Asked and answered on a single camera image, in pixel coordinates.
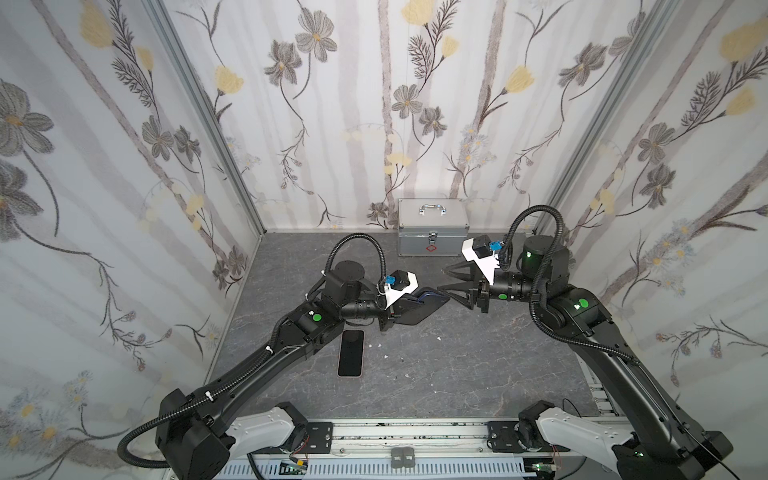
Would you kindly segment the black phone case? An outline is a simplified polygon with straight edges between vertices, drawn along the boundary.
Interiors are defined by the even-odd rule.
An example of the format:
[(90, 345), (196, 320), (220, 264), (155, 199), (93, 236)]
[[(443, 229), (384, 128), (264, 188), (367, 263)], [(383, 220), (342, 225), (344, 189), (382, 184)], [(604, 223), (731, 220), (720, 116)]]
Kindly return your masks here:
[(398, 316), (394, 321), (394, 324), (406, 326), (418, 325), (450, 301), (449, 297), (442, 294), (442, 298), (431, 298), (428, 301), (419, 303), (416, 301), (416, 296), (414, 295), (415, 292), (404, 295), (393, 304)]

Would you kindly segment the blue phone black screen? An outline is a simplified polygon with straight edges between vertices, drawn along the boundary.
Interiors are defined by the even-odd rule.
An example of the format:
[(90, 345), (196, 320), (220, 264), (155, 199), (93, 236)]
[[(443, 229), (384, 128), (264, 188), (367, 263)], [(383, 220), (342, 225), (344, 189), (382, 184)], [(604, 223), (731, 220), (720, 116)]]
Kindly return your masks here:
[(425, 301), (428, 301), (431, 298), (442, 298), (443, 297), (443, 295), (439, 291), (437, 291), (437, 290), (435, 290), (435, 289), (433, 289), (431, 287), (419, 288), (414, 293), (414, 295), (416, 296), (416, 301), (419, 302), (419, 303), (423, 303)]

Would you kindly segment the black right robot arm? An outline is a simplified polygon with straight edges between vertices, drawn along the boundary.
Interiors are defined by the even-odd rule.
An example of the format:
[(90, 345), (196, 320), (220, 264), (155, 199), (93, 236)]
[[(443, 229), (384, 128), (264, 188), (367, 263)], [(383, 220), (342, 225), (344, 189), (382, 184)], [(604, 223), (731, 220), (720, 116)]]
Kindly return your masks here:
[(455, 283), (442, 291), (468, 309), (488, 312), (493, 301), (528, 304), (535, 325), (567, 344), (595, 374), (626, 417), (624, 428), (572, 418), (550, 402), (521, 412), (528, 428), (523, 448), (559, 445), (623, 479), (701, 479), (733, 451), (720, 431), (704, 429), (660, 386), (628, 346), (608, 309), (590, 291), (571, 284), (569, 251), (551, 236), (527, 238), (518, 269), (501, 267), (505, 243), (482, 235), (463, 242), (463, 261), (446, 268)]

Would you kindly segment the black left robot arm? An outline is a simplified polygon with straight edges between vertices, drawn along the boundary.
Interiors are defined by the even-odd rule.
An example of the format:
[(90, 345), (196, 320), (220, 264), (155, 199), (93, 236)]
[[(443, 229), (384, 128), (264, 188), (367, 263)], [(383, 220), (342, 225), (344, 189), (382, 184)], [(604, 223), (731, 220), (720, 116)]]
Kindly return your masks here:
[(352, 321), (401, 319), (417, 288), (415, 275), (403, 270), (373, 283), (357, 262), (326, 267), (305, 299), (277, 321), (264, 345), (191, 393), (176, 389), (163, 398), (151, 426), (161, 467), (179, 479), (212, 479), (235, 456), (299, 446), (306, 421), (287, 403), (269, 410), (259, 427), (239, 427), (237, 417), (251, 398), (340, 337)]

